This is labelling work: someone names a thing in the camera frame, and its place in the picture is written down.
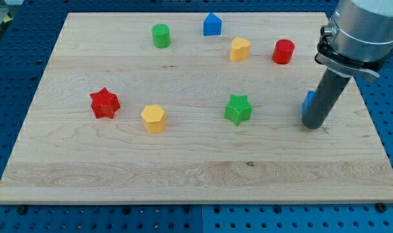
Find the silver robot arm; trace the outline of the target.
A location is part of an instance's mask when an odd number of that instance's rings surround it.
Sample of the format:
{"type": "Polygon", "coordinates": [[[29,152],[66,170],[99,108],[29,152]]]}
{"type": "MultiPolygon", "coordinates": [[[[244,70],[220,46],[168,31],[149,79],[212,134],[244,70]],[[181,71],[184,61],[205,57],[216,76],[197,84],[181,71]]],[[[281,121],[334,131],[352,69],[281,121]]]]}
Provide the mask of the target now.
{"type": "Polygon", "coordinates": [[[340,0],[320,29],[316,62],[375,82],[393,49],[393,0],[340,0]]]}

